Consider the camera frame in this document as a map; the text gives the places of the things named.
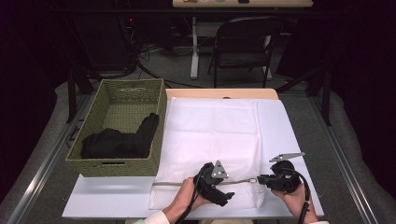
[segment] black cloth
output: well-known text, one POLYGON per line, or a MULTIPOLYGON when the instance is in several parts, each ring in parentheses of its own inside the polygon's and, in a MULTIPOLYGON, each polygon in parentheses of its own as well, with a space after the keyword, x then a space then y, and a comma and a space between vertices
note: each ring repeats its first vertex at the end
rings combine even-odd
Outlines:
POLYGON ((82 141, 82 159, 147 158, 158 128, 159 116, 144 118, 136 133, 121 133, 106 128, 92 133, 82 141))

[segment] black backdrop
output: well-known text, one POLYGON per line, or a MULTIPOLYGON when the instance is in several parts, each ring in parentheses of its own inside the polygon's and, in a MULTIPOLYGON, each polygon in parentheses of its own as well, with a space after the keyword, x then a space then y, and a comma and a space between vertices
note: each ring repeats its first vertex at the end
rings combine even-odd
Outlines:
POLYGON ((34 1, 0 4, 1 202, 50 119, 67 68, 34 1))
MULTIPOLYGON (((344 8, 353 1, 316 0, 314 7, 344 8)), ((332 70, 339 94, 358 136, 362 158, 378 183, 396 198, 396 6, 363 1, 352 39, 332 70)), ((299 77, 319 63, 344 21, 300 20, 277 72, 299 77)))

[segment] person's right hand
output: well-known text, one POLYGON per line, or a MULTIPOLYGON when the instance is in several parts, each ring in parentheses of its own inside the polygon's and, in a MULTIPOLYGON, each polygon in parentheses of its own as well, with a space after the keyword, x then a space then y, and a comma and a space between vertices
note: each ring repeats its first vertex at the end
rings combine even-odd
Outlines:
MULTIPOLYGON (((303 209, 303 204, 305 202, 304 184, 301 184, 293 193, 281 192, 273 189, 271 191, 275 194, 275 196, 282 199, 295 218, 298 219, 300 217, 301 210, 303 209)), ((308 210, 306 211, 304 223, 318 221, 317 213, 315 212, 315 207, 312 203, 312 198, 310 198, 309 201, 310 204, 308 206, 308 210)))

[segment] green wicker basket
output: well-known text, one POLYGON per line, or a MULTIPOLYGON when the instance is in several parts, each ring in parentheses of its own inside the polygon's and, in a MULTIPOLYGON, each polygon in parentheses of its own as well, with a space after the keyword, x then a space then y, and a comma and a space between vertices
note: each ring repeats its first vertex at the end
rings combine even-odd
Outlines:
POLYGON ((102 80, 87 117, 66 162, 88 176, 153 176, 157 174, 163 144, 163 125, 167 97, 163 79, 102 80), (82 159, 82 140, 105 128, 135 133, 150 113, 160 116, 160 123, 146 159, 82 159))

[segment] chair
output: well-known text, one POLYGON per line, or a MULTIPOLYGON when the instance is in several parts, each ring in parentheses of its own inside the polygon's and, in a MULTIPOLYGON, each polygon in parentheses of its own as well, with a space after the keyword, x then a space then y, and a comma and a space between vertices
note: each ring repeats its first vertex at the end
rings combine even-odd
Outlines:
POLYGON ((209 69, 214 67, 214 88, 217 87, 218 68, 264 67, 262 87, 265 88, 275 40, 283 29, 274 17, 236 18, 223 23, 216 33, 209 69), (265 45, 265 38, 270 41, 265 45))

